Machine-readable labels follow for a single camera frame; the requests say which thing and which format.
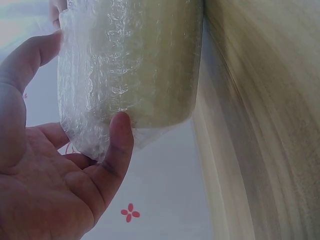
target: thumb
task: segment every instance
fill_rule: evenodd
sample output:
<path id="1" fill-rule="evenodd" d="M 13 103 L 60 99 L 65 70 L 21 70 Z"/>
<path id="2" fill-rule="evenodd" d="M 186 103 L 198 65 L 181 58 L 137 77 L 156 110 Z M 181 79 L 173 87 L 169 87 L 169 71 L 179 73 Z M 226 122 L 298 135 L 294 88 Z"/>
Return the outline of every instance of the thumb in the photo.
<path id="1" fill-rule="evenodd" d="M 26 151 L 26 106 L 22 94 L 38 68 L 60 49 L 61 33 L 33 37 L 0 65 L 0 169 L 16 165 Z"/>

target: white surface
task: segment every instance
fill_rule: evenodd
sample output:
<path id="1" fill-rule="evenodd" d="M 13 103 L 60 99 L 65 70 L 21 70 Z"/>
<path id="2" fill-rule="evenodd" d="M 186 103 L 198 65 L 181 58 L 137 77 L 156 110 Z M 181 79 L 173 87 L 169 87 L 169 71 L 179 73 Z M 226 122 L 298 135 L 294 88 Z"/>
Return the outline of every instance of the white surface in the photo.
<path id="1" fill-rule="evenodd" d="M 24 16 L 30 10 L 36 13 L 37 18 L 34 19 L 43 19 L 43 22 L 32 18 L 28 18 L 29 21 L 20 19 L 19 22 L 13 17 L 8 19 L 8 15 L 18 14 L 12 12 L 13 8 L 11 12 L 5 11 L 8 6 L 4 5 L 4 0 L 0 0 L 0 22 L 11 24 L 10 30 L 5 32 L 6 41 L 0 45 L 0 60 L 30 35 L 47 34 L 53 30 L 45 20 L 46 1 L 34 2 L 23 7 Z M 26 89 L 28 126 L 59 121 L 56 69 L 57 60 L 54 59 L 39 70 Z M 129 203 L 134 205 L 134 211 L 138 211 L 140 217 L 127 223 L 121 210 L 128 209 Z M 118 194 L 96 227 L 83 239 L 213 239 L 206 192 L 190 122 L 167 133 L 133 156 Z"/>

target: wrapped package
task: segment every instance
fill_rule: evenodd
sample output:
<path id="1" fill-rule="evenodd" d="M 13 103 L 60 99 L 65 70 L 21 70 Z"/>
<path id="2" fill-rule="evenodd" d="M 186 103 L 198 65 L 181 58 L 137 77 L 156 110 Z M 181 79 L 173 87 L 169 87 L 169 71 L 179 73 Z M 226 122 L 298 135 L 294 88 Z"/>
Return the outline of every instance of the wrapped package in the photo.
<path id="1" fill-rule="evenodd" d="M 59 113 L 78 151 L 103 160 L 117 112 L 130 116 L 135 149 L 191 116 L 201 0 L 70 0 L 60 25 Z"/>

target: plastic wrap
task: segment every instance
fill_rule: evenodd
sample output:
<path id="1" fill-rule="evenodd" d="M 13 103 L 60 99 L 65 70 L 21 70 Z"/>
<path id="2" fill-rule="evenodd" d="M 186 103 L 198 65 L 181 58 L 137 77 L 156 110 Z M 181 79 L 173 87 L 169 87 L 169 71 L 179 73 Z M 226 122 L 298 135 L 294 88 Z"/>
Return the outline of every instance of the plastic wrap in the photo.
<path id="1" fill-rule="evenodd" d="M 129 114 L 135 149 L 187 120 L 195 107 L 200 0 L 72 0 L 60 15 L 61 125 L 91 159 L 105 158 L 109 124 Z"/>

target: bubble wrap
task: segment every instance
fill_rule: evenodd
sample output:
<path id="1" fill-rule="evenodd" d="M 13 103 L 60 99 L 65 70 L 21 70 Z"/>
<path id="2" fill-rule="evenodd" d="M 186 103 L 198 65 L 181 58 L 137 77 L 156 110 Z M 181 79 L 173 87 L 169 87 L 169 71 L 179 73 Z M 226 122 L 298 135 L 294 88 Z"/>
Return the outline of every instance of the bubble wrap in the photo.
<path id="1" fill-rule="evenodd" d="M 78 151 L 102 161 L 117 112 L 130 116 L 135 150 L 191 116 L 201 0 L 70 0 L 60 24 L 59 113 Z"/>

